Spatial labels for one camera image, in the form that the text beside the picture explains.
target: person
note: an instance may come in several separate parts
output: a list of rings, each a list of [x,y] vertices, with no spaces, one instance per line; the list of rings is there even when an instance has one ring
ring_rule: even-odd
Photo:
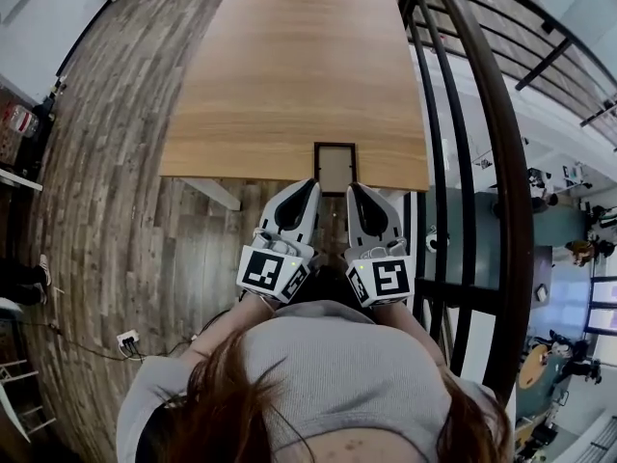
[[[583,362],[587,358],[587,352],[589,350],[588,340],[575,340],[572,341],[565,336],[562,336],[552,329],[549,330],[550,339],[536,336],[534,339],[540,344],[545,344],[550,347],[549,354],[557,353],[562,357],[571,359],[572,362]]]
[[[585,378],[585,382],[592,379],[596,381],[595,384],[600,384],[602,382],[602,369],[600,367],[600,361],[592,360],[590,363],[586,363],[576,362],[574,359],[570,360],[561,369],[561,372],[553,381],[552,386],[557,386],[571,375],[581,375]]]
[[[608,259],[615,252],[615,244],[607,240],[600,240],[599,238],[596,238],[592,242],[592,244],[594,246],[596,259],[599,258],[600,256],[603,256],[605,259]]]
[[[559,203],[559,198],[556,194],[549,194],[546,189],[544,189],[542,196],[535,196],[531,198],[531,212],[533,214],[538,214],[544,212],[549,209],[550,206],[557,205]],[[493,203],[491,205],[491,211],[495,215],[496,218],[501,216],[501,207],[499,203]]]
[[[0,297],[21,305],[47,303],[51,273],[47,256],[40,255],[39,265],[28,267],[12,259],[0,259]]]
[[[449,371],[404,303],[360,310],[329,274],[288,306],[246,293],[179,358],[146,357],[118,460],[511,461],[492,392]]]
[[[586,240],[573,240],[572,242],[568,242],[566,244],[566,249],[572,252],[572,255],[575,258],[575,264],[578,267],[583,267],[596,255],[596,247],[592,242],[588,242]]]

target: electrical cable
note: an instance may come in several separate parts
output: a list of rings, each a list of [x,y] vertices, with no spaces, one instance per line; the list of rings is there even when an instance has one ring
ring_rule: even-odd
[[[122,357],[124,357],[124,360],[130,360],[132,362],[137,362],[137,359],[133,358],[133,352],[131,352],[131,354],[129,356],[127,356],[126,354],[124,354],[124,352],[122,351],[122,347],[120,345],[118,345],[118,350],[120,351],[120,353],[122,354]]]
[[[205,325],[201,328],[200,334],[203,333],[206,329],[208,329],[217,320],[219,320],[223,314],[228,313],[230,310],[231,309],[225,309],[224,311],[220,311],[219,313],[217,313],[214,317],[212,317],[209,321],[205,323]]]
[[[142,356],[142,354],[141,354],[141,353],[139,352],[139,350],[137,349],[137,343],[135,343],[135,342],[133,342],[133,341],[132,341],[132,342],[131,342],[131,344],[132,344],[132,345],[133,345],[133,347],[135,348],[135,353],[137,353],[137,355],[139,356],[139,361],[140,361],[141,363],[143,363],[143,362],[144,362],[144,357]]]
[[[209,321],[207,321],[205,323],[205,325],[201,328],[200,334],[203,333],[207,328],[209,328],[212,324],[214,324],[218,319],[221,318],[221,316],[225,313],[228,313],[230,311],[230,309],[225,309],[224,311],[220,311],[219,313],[217,313],[214,317],[212,317]],[[42,327],[45,329],[48,329],[49,331],[53,332],[56,336],[59,336],[60,338],[62,338],[64,341],[66,341],[68,344],[72,344],[73,346],[76,346],[77,348],[81,348],[82,350],[85,350],[89,353],[92,353],[93,355],[103,358],[103,359],[107,359],[107,360],[113,360],[116,362],[125,362],[127,360],[133,361],[133,362],[144,362],[144,358],[146,356],[149,355],[143,355],[142,353],[139,352],[139,350],[137,349],[137,346],[135,345],[134,341],[130,341],[129,343],[126,344],[125,348],[128,349],[128,351],[130,352],[130,355],[126,355],[124,353],[124,351],[122,350],[121,346],[118,345],[118,350],[120,351],[122,358],[120,357],[112,357],[110,355],[105,355],[104,353],[100,353],[96,350],[93,350],[91,348],[89,348],[88,346],[84,346],[83,344],[77,342],[77,341],[73,341],[73,340],[69,340],[62,332],[62,330],[56,326],[55,324],[45,324],[42,322],[28,322],[28,321],[23,321],[23,320],[17,320],[17,319],[7,319],[7,318],[3,318],[0,317],[0,321],[4,321],[4,322],[13,322],[15,324],[21,324],[24,326],[34,326],[34,327]],[[181,341],[179,341],[178,343],[176,343],[174,345],[174,347],[169,350],[169,351],[161,351],[159,353],[156,353],[155,356],[157,357],[168,357],[170,356],[172,353],[174,353],[182,344],[191,344],[191,340],[187,340],[187,339],[183,339]]]
[[[3,322],[13,322],[15,324],[20,324],[20,325],[24,325],[24,326],[34,326],[34,327],[42,327],[42,328],[48,329],[49,331],[53,332],[56,336],[61,337],[68,344],[72,344],[73,346],[76,346],[77,348],[81,348],[82,350],[85,350],[85,351],[87,351],[89,353],[92,353],[93,355],[95,355],[97,357],[100,357],[100,358],[103,358],[103,359],[114,360],[116,362],[125,362],[127,360],[131,360],[131,361],[137,362],[137,361],[140,360],[140,359],[132,358],[133,355],[134,355],[133,352],[131,352],[130,356],[127,356],[122,351],[120,345],[118,345],[118,349],[119,349],[119,351],[120,351],[120,353],[122,355],[122,358],[120,358],[120,357],[112,357],[110,355],[105,355],[104,353],[100,353],[100,352],[98,352],[96,350],[93,350],[93,349],[89,348],[88,346],[84,346],[83,344],[78,343],[77,341],[69,340],[63,334],[62,330],[58,326],[56,326],[55,324],[51,324],[51,323],[44,324],[44,323],[41,323],[41,322],[28,322],[28,321],[23,321],[23,320],[7,319],[7,318],[4,318],[4,317],[0,317],[0,321],[3,321]],[[157,353],[156,356],[157,357],[167,357],[167,356],[171,355],[172,353],[174,353],[178,349],[178,347],[181,346],[182,344],[190,344],[190,343],[191,343],[190,340],[183,339],[182,341],[178,342],[169,352],[162,351],[160,353]]]

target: black metal railing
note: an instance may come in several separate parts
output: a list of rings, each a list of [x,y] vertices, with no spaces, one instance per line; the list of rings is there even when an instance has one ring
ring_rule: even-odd
[[[425,249],[417,244],[416,296],[414,316],[421,321],[424,300],[431,305],[430,334],[439,337],[444,307],[458,308],[458,322],[450,368],[460,374],[467,351],[472,311],[495,317],[491,352],[484,384],[506,402],[519,367],[527,321],[529,318],[533,275],[533,228],[531,200],[527,183],[523,143],[509,94],[494,54],[466,0],[442,0],[455,32],[469,60],[478,88],[495,156],[498,203],[501,207],[499,286],[489,289],[476,286],[476,221],[473,177],[465,117],[460,105],[454,77],[447,58],[447,48],[440,29],[424,0],[399,0],[399,10],[411,42],[416,48],[417,63],[426,99],[435,172],[437,253],[434,279],[425,277]],[[414,20],[419,8],[424,22]],[[438,108],[430,73],[424,56],[418,25],[423,25],[435,49],[447,93],[459,158],[463,208],[463,270],[460,284],[446,281],[447,267],[447,194],[443,166],[442,136]],[[426,198],[417,195],[417,234],[423,242],[426,234]]]
[[[524,75],[519,75],[513,73],[511,68],[501,68],[502,73],[518,81],[517,90],[520,91],[530,86],[548,95],[551,99],[578,115],[581,118],[580,126],[593,123],[597,130],[613,146],[617,146],[617,120],[607,115],[608,113],[614,113],[617,107],[617,79],[581,39],[532,0],[512,1],[539,17],[551,29],[559,33],[562,39],[558,44],[551,42],[547,35],[543,34],[544,32],[536,31],[524,21],[499,9],[495,4],[490,4],[486,0],[467,1],[472,3],[473,6],[490,11],[500,18],[515,24],[533,40],[536,40],[540,47],[549,50],[545,54],[538,51],[538,49],[527,46],[519,37],[510,36],[503,29],[495,29],[486,23],[480,23],[480,27],[488,35],[495,35],[502,40],[508,41],[513,47],[519,48],[533,59],[539,60],[537,64],[533,64],[529,61],[521,60],[514,53],[504,51],[503,48],[492,47],[493,53],[500,59],[504,59],[508,63],[512,63],[518,68],[525,70]],[[428,7],[433,12],[447,14],[447,10],[442,5],[429,2]],[[420,21],[416,25],[425,27],[426,22]],[[458,33],[451,29],[441,27],[439,31],[441,34],[460,39]],[[604,84],[594,74],[590,73],[577,56],[573,57],[567,53],[573,47],[577,48],[586,57],[590,65],[596,69],[598,75],[604,78]],[[453,51],[454,54],[461,55],[460,50],[454,49]],[[556,74],[549,74],[548,72],[551,70],[556,72]],[[546,84],[542,84],[542,81],[538,82],[538,78],[546,81]]]

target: red hair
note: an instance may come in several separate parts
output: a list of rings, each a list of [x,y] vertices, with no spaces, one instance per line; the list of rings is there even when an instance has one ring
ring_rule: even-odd
[[[168,404],[171,430],[163,440],[153,442],[159,461],[273,461],[264,416],[275,410],[278,385],[267,378],[279,364],[251,383],[244,369],[242,339],[243,332],[237,332],[219,345],[193,370],[187,396]],[[452,402],[438,438],[440,462],[511,460],[510,423],[501,405],[486,396],[493,412],[486,414],[448,373],[443,373],[443,383]]]

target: wooden floor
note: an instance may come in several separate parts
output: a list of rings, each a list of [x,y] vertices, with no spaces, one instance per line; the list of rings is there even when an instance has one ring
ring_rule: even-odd
[[[119,357],[137,329],[144,353],[190,338],[236,296],[241,245],[282,185],[229,181],[244,210],[210,203],[157,168],[192,50],[221,0],[118,0],[77,47],[20,253],[49,256],[54,293],[29,319]],[[318,246],[344,243],[341,201],[326,201]],[[25,327],[55,430],[85,461],[115,461],[116,416],[139,367]]]

